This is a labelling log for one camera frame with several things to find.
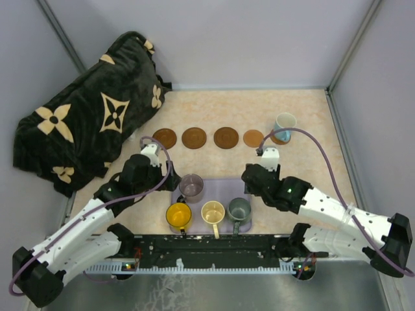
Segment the dark brown grooved coaster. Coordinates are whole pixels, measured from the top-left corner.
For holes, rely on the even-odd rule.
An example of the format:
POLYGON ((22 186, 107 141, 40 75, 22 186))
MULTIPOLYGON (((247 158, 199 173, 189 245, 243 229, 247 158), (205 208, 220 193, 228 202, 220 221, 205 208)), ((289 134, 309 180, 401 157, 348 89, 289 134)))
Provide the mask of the dark brown grooved coaster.
POLYGON ((152 137, 159 141, 167 150, 172 148, 177 142, 176 133, 170 128, 156 130, 152 137))

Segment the grey green mug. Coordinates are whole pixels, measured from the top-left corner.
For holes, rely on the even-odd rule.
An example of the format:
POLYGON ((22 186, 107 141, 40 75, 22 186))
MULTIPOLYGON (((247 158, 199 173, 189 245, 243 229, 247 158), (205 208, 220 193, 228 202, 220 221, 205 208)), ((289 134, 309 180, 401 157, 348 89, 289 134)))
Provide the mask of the grey green mug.
POLYGON ((234 198, 226 209, 227 217, 233 226, 233 235, 239 234, 240 227, 252 219, 250 202, 244 198, 234 198))

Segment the transparent purple cup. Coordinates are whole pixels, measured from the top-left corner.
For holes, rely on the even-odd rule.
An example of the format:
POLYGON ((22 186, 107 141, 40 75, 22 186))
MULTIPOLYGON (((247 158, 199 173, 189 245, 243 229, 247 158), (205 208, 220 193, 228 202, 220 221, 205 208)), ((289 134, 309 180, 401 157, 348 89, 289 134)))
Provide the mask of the transparent purple cup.
POLYGON ((187 203, 197 203, 204 195, 204 181, 196 174, 185 175, 179 183, 179 191, 187 203))

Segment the light brown small coaster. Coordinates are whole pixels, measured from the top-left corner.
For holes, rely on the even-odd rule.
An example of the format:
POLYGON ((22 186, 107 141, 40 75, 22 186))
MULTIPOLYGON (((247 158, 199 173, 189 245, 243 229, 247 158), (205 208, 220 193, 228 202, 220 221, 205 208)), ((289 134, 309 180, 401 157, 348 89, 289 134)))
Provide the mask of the light brown small coaster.
POLYGON ((258 148, 264 139, 264 135, 259 130, 248 130, 243 135, 243 141, 250 148, 258 148))
POLYGON ((291 132, 290 131, 282 131, 278 133, 274 133, 274 131, 271 131, 272 136, 270 137, 271 140, 280 145, 288 144, 291 140, 291 132))

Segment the cream and blue mug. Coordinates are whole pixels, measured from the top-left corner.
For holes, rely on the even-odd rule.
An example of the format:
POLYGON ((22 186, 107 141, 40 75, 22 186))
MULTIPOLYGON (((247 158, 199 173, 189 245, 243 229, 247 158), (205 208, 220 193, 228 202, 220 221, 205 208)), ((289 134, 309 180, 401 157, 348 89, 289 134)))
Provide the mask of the cream and blue mug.
MULTIPOLYGON (((283 128, 294 128, 296 126, 296 117, 291 113, 280 113, 276 117, 276 121, 274 123, 274 131, 280 130, 283 128)), ((291 139, 291 132, 289 130, 282 131, 274 134, 274 137, 279 141, 287 143, 291 139)))

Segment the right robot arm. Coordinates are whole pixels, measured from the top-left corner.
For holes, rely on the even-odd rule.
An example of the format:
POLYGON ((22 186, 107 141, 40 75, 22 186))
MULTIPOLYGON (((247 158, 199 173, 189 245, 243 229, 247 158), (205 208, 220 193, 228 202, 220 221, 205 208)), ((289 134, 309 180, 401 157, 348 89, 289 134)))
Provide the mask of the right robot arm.
POLYGON ((265 205, 332 226, 324 229, 297 224, 290 234, 291 244, 301 244, 310 253, 362 260, 391 277, 414 276, 407 268, 412 230, 406 216, 396 213, 387 217, 344 206, 302 179, 280 178, 278 168, 247 164, 241 179, 245 191, 259 196, 265 205))

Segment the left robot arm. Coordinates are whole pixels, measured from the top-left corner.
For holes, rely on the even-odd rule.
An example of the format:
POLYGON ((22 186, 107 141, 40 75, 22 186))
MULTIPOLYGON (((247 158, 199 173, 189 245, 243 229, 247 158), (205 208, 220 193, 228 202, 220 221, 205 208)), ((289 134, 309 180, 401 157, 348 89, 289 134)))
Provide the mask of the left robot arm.
POLYGON ((16 250, 10 295, 25 296, 38 308, 47 306, 90 266, 108 257, 127 255, 133 248, 134 234, 122 224, 109 225, 97 238, 89 238, 141 198, 154 191, 175 190, 181 178, 170 158, 166 165, 163 173, 154 152, 132 155, 122 171, 103 184, 72 220, 33 248, 16 250))

